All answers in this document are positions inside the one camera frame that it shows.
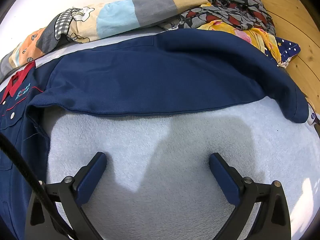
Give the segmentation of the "navy blue work jacket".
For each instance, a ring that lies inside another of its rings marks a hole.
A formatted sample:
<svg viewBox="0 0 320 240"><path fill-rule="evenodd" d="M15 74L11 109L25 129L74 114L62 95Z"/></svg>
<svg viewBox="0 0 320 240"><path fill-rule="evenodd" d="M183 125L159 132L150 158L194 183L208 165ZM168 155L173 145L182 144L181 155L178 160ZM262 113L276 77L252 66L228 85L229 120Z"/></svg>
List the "navy blue work jacket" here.
<svg viewBox="0 0 320 240"><path fill-rule="evenodd" d="M184 29L29 63L1 91L1 239L289 239L245 117L303 124L294 81L221 31Z"/></svg>

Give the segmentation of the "light blue cloud bedsheet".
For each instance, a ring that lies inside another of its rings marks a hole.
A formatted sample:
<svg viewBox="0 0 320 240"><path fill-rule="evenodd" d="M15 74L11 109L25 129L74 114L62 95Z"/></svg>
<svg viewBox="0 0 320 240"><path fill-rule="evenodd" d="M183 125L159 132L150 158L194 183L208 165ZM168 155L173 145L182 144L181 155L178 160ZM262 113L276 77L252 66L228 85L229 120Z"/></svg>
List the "light blue cloud bedsheet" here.
<svg viewBox="0 0 320 240"><path fill-rule="evenodd" d="M103 239L212 239L233 206L219 153L256 183L280 181L291 237L319 210L319 136L291 77L223 32L157 29L68 45L1 83L1 133L37 179L58 183L97 153L83 210Z"/></svg>

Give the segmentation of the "navy star patterned cloth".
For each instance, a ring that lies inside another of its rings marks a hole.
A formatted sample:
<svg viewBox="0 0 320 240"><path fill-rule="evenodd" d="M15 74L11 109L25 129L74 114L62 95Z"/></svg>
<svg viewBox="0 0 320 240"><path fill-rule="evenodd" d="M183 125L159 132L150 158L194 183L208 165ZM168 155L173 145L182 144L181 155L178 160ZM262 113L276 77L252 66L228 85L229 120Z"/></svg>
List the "navy star patterned cloth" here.
<svg viewBox="0 0 320 240"><path fill-rule="evenodd" d="M265 55L273 64L284 69L301 51L299 44L279 37L275 37L274 41L271 42L271 45L271 50L265 46Z"/></svg>

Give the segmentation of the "yellow floral cloth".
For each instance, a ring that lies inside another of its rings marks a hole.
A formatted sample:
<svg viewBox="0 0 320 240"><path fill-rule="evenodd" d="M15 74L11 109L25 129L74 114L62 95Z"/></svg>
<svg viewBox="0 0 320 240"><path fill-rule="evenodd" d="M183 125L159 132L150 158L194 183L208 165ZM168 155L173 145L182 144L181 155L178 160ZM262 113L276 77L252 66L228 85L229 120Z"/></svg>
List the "yellow floral cloth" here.
<svg viewBox="0 0 320 240"><path fill-rule="evenodd" d="M282 63L281 53L278 48L276 37L260 28L251 28L248 30L239 30L235 27L228 25L222 20L213 20L209 23L203 24L198 27L200 30L214 30L223 31L234 36L237 36L244 41L250 43L255 48L259 49L265 55L269 52L276 63Z"/></svg>

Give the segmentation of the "wooden headboard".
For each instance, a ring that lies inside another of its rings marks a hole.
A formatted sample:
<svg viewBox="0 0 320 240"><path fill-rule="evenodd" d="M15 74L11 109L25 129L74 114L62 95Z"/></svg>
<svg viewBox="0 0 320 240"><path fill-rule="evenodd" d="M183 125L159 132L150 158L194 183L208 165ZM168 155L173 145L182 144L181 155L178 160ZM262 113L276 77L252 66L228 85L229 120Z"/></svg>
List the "wooden headboard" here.
<svg viewBox="0 0 320 240"><path fill-rule="evenodd" d="M277 36L296 42L301 51L286 71L319 111L319 30L300 0L262 0Z"/></svg>

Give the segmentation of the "grey red patterned cloth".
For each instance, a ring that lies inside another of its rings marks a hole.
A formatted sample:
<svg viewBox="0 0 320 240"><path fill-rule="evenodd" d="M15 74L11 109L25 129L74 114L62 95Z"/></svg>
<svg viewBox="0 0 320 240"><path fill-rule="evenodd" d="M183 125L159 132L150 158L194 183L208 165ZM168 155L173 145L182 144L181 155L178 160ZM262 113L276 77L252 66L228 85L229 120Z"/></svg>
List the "grey red patterned cloth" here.
<svg viewBox="0 0 320 240"><path fill-rule="evenodd" d="M187 10L159 26L164 30L196 29L215 20L221 20L239 30L260 28L276 35L272 17L261 0L208 0L208 4Z"/></svg>

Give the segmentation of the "patchwork long pillow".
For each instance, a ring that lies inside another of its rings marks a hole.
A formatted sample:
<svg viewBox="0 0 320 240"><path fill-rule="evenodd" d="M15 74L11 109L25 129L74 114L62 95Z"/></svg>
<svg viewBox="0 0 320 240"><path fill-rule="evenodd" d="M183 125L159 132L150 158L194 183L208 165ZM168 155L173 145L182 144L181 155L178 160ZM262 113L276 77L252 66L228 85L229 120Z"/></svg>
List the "patchwork long pillow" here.
<svg viewBox="0 0 320 240"><path fill-rule="evenodd" d="M1 59L1 80L65 43L87 43L147 27L212 1L121 0L69 8Z"/></svg>

